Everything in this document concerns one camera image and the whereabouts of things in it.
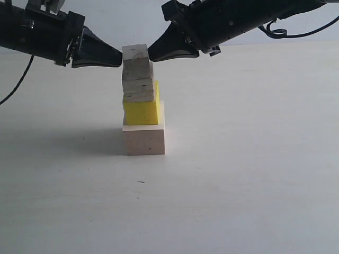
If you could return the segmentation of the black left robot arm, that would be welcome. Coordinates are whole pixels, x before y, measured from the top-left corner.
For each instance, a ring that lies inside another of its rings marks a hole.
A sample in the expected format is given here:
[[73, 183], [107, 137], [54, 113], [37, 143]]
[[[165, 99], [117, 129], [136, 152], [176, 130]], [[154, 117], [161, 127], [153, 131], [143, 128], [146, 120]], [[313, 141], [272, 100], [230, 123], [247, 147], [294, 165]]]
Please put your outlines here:
[[48, 59], [58, 66], [120, 67], [122, 53], [98, 38], [85, 16], [61, 11], [63, 1], [1, 2], [1, 47]]

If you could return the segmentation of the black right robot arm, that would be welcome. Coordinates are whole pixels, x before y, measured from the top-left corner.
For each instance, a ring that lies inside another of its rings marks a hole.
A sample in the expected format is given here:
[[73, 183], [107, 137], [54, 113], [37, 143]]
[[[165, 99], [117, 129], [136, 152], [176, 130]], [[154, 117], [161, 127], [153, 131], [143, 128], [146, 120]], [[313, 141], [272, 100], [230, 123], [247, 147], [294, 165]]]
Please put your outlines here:
[[260, 29], [273, 39], [307, 37], [335, 24], [338, 18], [313, 31], [294, 35], [285, 29], [271, 30], [271, 25], [326, 4], [328, 1], [209, 0], [185, 5], [168, 1], [162, 5], [162, 12], [170, 25], [148, 48], [148, 55], [152, 62], [197, 58], [200, 53], [215, 56], [221, 52], [220, 44], [253, 29]]

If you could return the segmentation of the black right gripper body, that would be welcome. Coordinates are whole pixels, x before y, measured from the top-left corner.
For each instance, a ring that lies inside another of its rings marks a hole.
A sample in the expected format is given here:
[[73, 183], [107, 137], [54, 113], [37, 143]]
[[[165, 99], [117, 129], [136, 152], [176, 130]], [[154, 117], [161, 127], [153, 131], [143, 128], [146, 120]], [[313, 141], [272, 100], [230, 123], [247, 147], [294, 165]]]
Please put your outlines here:
[[203, 42], [203, 36], [198, 31], [198, 22], [194, 17], [194, 8], [202, 1], [193, 1], [185, 5], [179, 1], [168, 1], [161, 6], [164, 19], [170, 24], [175, 24], [185, 34], [185, 41], [190, 46], [190, 51], [209, 54], [211, 57], [221, 53], [220, 46], [208, 46]]

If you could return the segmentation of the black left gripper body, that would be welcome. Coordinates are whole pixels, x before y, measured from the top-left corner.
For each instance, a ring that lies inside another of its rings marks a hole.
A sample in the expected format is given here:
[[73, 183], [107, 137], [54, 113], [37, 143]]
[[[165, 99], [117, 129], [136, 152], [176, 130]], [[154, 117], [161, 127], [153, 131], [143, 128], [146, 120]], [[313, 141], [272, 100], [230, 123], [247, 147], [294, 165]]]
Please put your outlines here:
[[61, 34], [61, 43], [55, 59], [55, 64], [66, 66], [77, 48], [78, 38], [82, 34], [85, 16], [69, 11]]

